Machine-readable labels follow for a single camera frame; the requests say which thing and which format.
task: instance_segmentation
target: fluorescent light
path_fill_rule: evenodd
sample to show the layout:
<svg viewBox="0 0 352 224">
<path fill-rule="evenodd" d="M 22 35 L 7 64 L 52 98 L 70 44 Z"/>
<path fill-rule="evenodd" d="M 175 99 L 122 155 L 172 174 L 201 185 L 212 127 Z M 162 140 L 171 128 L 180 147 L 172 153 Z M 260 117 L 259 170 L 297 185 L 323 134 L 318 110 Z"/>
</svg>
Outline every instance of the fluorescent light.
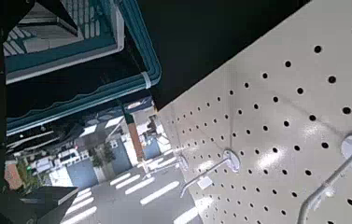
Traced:
<svg viewBox="0 0 352 224">
<path fill-rule="evenodd" d="M 152 177 L 150 179 L 146 179 L 146 180 L 132 186 L 131 188 L 126 189 L 125 194 L 126 195 L 131 194 L 131 193 L 135 192 L 136 190 L 141 189 L 141 188 L 145 187 L 146 185 L 152 183 L 154 180 L 155 180 L 155 177 Z"/>
<path fill-rule="evenodd" d="M 156 168 L 161 168 L 161 167 L 163 167 L 163 166 L 166 166 L 166 165 L 172 163 L 173 161 L 176 161 L 176 157 L 173 157 L 172 159 L 169 159 L 169 160 L 167 160 L 167 161 L 162 162 L 161 164 L 158 164 L 158 165 L 156 166 Z"/>
<path fill-rule="evenodd" d="M 164 186 L 163 188 L 153 192 L 152 194 L 149 194 L 147 197 L 143 198 L 140 203 L 142 205 L 145 205 L 147 203 L 152 202 L 153 200 L 161 197 L 163 194 L 165 194 L 166 192 L 175 189 L 177 186 L 179 185 L 178 181 L 174 181 L 166 186 Z"/>
<path fill-rule="evenodd" d="M 192 207 L 190 210 L 183 213 L 181 216 L 174 220 L 174 224 L 187 224 L 195 217 L 199 216 L 199 211 L 197 207 Z"/>
<path fill-rule="evenodd" d="M 123 119 L 123 117 L 117 117 L 115 119 L 109 120 L 108 123 L 106 124 L 106 128 L 117 125 L 118 123 L 120 123 L 121 119 Z"/>
<path fill-rule="evenodd" d="M 159 158 L 159 159 L 153 161 L 152 163 L 149 164 L 149 166 L 148 166 L 149 169 L 151 169 L 151 170 L 155 169 L 158 166 L 158 163 L 163 160 L 164 160 L 164 158 Z"/>
<path fill-rule="evenodd" d="M 81 196 L 76 197 L 76 199 L 73 201 L 73 203 L 79 203 L 80 201 L 85 200 L 91 196 L 92 196 L 91 192 L 88 192 L 86 194 L 82 194 Z"/>
<path fill-rule="evenodd" d="M 79 137 L 85 136 L 85 135 L 90 134 L 90 133 L 94 133 L 96 131 L 96 128 L 97 128 L 97 124 L 93 125 L 91 127 L 85 128 L 84 131 L 83 131 L 83 134 L 81 134 Z"/>
<path fill-rule="evenodd" d="M 93 198 L 93 197 L 90 197 L 89 199 L 83 201 L 82 203 L 77 203 L 76 205 L 70 207 L 70 208 L 67 210 L 66 214 L 70 214 L 70 213 L 72 213 L 72 212 L 74 212 L 74 211 L 77 211 L 79 208 L 81 208 L 81 207 L 83 207 L 83 206 L 86 206 L 86 205 L 92 203 L 93 200 L 94 200 L 94 198 Z"/>
<path fill-rule="evenodd" d="M 120 177 L 118 177 L 118 178 L 112 180 L 112 181 L 109 183 L 109 185 L 110 185 L 110 186 L 116 185 L 116 184 L 118 184 L 120 181 L 122 181 L 122 180 L 126 179 L 127 177 L 129 177 L 130 175 L 131 175 L 130 173 L 128 173 L 128 174 L 126 174 L 126 175 L 122 175 L 122 176 L 120 176 Z"/>
<path fill-rule="evenodd" d="M 172 153 L 172 152 L 173 152 L 172 149 L 171 149 L 171 150 L 167 150 L 167 151 L 165 151 L 165 152 L 163 153 L 163 155 L 167 156 L 167 155 L 169 155 L 169 154 Z"/>
<path fill-rule="evenodd" d="M 78 215 L 71 217 L 70 219 L 62 222 L 62 224 L 75 224 L 75 223 L 81 221 L 82 219 L 84 219 L 85 217 L 93 215 L 96 212 L 96 210 L 97 210 L 97 207 L 94 206 L 94 207 L 92 207 L 88 210 L 85 210 L 84 212 L 79 213 Z"/>
<path fill-rule="evenodd" d="M 149 160 L 147 160 L 147 161 L 142 161 L 142 162 L 140 162 L 140 163 L 137 165 L 137 168 L 142 167 L 142 166 L 143 166 L 143 163 L 149 164 L 149 163 L 152 162 L 152 161 L 153 161 L 153 159 L 149 159 Z"/>
<path fill-rule="evenodd" d="M 115 188 L 120 189 L 125 187 L 126 185 L 136 181 L 138 178 L 140 178 L 140 175 L 134 175 L 133 177 L 130 177 L 129 179 L 123 181 L 122 183 L 118 184 Z"/>
<path fill-rule="evenodd" d="M 77 194 L 77 197 L 80 196 L 80 195 L 82 195 L 82 194 L 84 194 L 84 193 L 87 193 L 87 192 L 89 192 L 89 191 L 91 191 L 91 188 L 84 189 L 84 190 L 80 191 L 80 192 Z"/>
</svg>

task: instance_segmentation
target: black panel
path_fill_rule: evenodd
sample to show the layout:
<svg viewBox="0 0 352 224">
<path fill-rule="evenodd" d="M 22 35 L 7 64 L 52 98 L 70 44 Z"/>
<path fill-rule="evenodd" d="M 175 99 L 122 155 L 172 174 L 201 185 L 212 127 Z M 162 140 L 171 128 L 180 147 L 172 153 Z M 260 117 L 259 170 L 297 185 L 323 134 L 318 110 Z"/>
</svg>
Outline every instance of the black panel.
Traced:
<svg viewBox="0 0 352 224">
<path fill-rule="evenodd" d="M 152 89 L 161 109 L 295 12 L 300 0 L 139 0 L 162 80 Z"/>
</svg>

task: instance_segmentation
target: white pegboard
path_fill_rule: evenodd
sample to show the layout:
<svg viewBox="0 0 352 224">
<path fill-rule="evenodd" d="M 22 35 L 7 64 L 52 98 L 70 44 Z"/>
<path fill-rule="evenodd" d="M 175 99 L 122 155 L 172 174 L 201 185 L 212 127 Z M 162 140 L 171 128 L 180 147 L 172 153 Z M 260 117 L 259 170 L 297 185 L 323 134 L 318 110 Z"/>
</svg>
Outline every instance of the white pegboard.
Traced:
<svg viewBox="0 0 352 224">
<path fill-rule="evenodd" d="M 220 161 L 225 147 L 241 160 L 239 174 L 224 166 L 210 176 L 214 186 L 190 188 L 204 223 L 296 223 L 302 202 L 345 161 L 352 1 L 314 0 L 160 116 L 190 163 L 187 181 Z M 334 188 L 307 223 L 352 223 L 352 167 Z"/>
</svg>

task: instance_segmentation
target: metal peg hook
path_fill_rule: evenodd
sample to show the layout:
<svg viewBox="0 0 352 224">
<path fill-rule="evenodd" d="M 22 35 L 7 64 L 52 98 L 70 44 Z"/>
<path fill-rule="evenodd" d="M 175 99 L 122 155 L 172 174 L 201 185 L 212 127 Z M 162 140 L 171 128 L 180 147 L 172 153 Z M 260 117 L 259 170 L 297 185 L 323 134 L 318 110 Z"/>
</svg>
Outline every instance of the metal peg hook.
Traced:
<svg viewBox="0 0 352 224">
<path fill-rule="evenodd" d="M 201 175 L 194 177 L 190 182 L 186 183 L 181 190 L 180 198 L 182 198 L 187 191 L 187 189 L 192 186 L 194 183 L 198 182 L 200 179 L 207 177 L 209 174 L 213 173 L 219 166 L 227 164 L 228 167 L 234 172 L 237 173 L 240 170 L 240 161 L 237 155 L 230 149 L 225 149 L 222 155 L 223 160 L 203 172 Z"/>
<path fill-rule="evenodd" d="M 329 192 L 329 189 L 332 189 L 333 184 L 336 180 L 338 180 L 342 172 L 352 165 L 352 134 L 349 135 L 342 143 L 342 154 L 347 158 L 347 160 L 302 203 L 300 213 L 298 215 L 298 224 L 306 223 L 307 213 L 310 208 L 314 207 L 316 210 L 322 200 L 329 196 L 328 193 L 333 193 L 333 191 Z"/>
<path fill-rule="evenodd" d="M 184 171 L 187 171 L 189 168 L 187 159 L 185 159 L 185 157 L 183 155 L 179 155 L 177 158 L 177 162 L 163 166 L 161 168 L 155 168 L 151 172 L 146 173 L 143 177 L 143 180 L 147 179 L 148 177 L 150 177 L 151 175 L 153 175 L 155 173 L 158 173 L 159 171 L 167 170 L 167 169 L 172 168 L 177 165 L 179 165 Z"/>
</svg>

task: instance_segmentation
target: pegboard hole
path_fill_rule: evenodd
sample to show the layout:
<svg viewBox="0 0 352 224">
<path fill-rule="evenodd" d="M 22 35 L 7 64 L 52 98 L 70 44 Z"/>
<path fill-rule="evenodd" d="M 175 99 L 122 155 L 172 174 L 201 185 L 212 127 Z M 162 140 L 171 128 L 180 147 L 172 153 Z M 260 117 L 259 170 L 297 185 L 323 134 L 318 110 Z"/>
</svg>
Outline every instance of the pegboard hole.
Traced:
<svg viewBox="0 0 352 224">
<path fill-rule="evenodd" d="M 317 45 L 315 46 L 315 53 L 320 53 L 322 51 L 322 47 Z"/>
<path fill-rule="evenodd" d="M 328 148 L 328 147 L 329 147 L 328 143 L 321 143 L 321 146 L 322 146 L 323 148 Z"/>
<path fill-rule="evenodd" d="M 298 94 L 302 95 L 303 94 L 303 89 L 300 87 L 297 89 Z"/>
<path fill-rule="evenodd" d="M 330 82 L 330 84 L 335 83 L 336 82 L 336 77 L 335 76 L 328 77 L 328 82 Z"/>
<path fill-rule="evenodd" d="M 352 206 L 352 199 L 347 199 L 347 202 Z"/>
<path fill-rule="evenodd" d="M 351 109 L 350 109 L 350 107 L 344 107 L 343 109 L 342 109 L 342 112 L 344 112 L 344 114 L 351 114 Z"/>
<path fill-rule="evenodd" d="M 316 120 L 316 116 L 310 115 L 310 116 L 309 116 L 309 119 L 310 119 L 310 121 L 315 121 L 315 120 Z"/>
</svg>

